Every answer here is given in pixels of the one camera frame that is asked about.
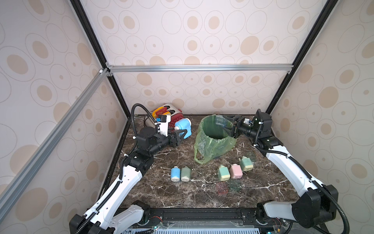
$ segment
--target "dark marble tabletop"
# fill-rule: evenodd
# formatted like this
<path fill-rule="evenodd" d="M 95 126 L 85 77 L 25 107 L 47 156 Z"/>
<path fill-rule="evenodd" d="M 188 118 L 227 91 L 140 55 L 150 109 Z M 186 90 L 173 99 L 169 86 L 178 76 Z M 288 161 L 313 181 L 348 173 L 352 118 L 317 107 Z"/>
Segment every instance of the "dark marble tabletop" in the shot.
<path fill-rule="evenodd" d="M 127 208 L 132 202 L 140 200 L 152 208 L 236 208 L 256 207 L 258 202 L 267 200 L 296 201 L 298 195 L 291 183 L 282 172 L 267 158 L 251 146 L 248 138 L 240 136 L 235 147 L 218 159 L 206 164 L 194 161 L 194 144 L 197 128 L 203 115 L 185 116 L 192 122 L 192 135 L 178 148 L 167 147 L 155 155 L 154 164 L 145 176 L 134 186 L 120 208 Z M 135 117 L 138 132 L 142 128 L 143 116 Z M 128 153 L 134 143 L 134 135 L 130 127 L 123 145 L 120 159 Z M 226 195 L 218 195 L 216 183 L 218 167 L 222 164 L 229 167 L 239 164 L 238 158 L 249 156 L 254 158 L 254 168 L 243 172 L 238 179 L 242 185 L 239 192 L 230 191 Z M 174 166 L 188 166 L 191 171 L 191 181 L 172 182 L 170 170 Z M 119 166 L 113 174 L 112 181 L 118 176 Z"/>

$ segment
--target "blue bottle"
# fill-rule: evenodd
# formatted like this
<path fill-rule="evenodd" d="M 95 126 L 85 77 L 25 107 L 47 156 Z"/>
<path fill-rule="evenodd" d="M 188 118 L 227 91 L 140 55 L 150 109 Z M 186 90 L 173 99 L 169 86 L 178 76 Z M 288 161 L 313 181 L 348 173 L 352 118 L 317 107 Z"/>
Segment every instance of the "blue bottle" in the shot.
<path fill-rule="evenodd" d="M 171 169 L 170 179 L 173 182 L 181 180 L 181 170 L 177 166 Z"/>
<path fill-rule="evenodd" d="M 191 133 L 191 121 L 188 118 L 181 119 L 175 123 L 174 130 L 184 130 L 184 129 L 187 129 L 187 133 L 183 138 L 183 139 L 186 139 L 192 134 Z"/>

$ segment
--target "patterned wallpaper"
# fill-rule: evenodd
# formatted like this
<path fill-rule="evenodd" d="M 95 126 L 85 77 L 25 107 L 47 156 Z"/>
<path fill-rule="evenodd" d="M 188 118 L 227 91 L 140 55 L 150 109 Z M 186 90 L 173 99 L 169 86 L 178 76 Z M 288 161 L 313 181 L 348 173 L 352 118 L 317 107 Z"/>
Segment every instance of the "patterned wallpaper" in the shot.
<path fill-rule="evenodd" d="M 184 114 L 255 114 L 265 111 L 286 71 L 115 73 L 129 107 L 172 103 Z M 140 108 L 136 113 L 145 113 Z"/>
<path fill-rule="evenodd" d="M 292 63 L 326 0 L 81 0 L 112 65 Z"/>
<path fill-rule="evenodd" d="M 0 234 L 68 234 L 96 201 L 126 117 L 107 80 L 0 224 Z"/>
<path fill-rule="evenodd" d="M 64 0 L 0 2 L 0 193 L 98 72 Z"/>
<path fill-rule="evenodd" d="M 274 109 L 273 130 L 339 192 L 351 233 L 374 230 L 374 1 L 341 1 Z M 341 233 L 340 216 L 328 222 Z"/>

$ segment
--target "green plastic bag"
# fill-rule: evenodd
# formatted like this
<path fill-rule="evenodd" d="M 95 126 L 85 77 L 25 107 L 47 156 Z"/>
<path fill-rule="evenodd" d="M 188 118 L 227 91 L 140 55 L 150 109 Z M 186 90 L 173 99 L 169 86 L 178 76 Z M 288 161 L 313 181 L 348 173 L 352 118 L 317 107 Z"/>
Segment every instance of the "green plastic bag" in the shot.
<path fill-rule="evenodd" d="M 217 158 L 234 148 L 236 139 L 230 137 L 221 126 L 215 124 L 217 115 L 209 115 L 203 118 L 197 129 L 195 141 L 195 161 L 204 164 Z M 203 160 L 197 159 L 197 151 L 203 156 Z"/>

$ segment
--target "pink bottle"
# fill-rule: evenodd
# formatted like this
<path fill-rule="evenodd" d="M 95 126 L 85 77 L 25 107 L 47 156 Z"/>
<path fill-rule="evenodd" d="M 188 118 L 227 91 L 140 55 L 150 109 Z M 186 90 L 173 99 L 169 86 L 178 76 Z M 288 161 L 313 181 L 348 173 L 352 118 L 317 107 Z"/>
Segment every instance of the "pink bottle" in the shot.
<path fill-rule="evenodd" d="M 236 163 L 231 165 L 230 168 L 231 179 L 240 179 L 243 176 L 242 168 Z"/>

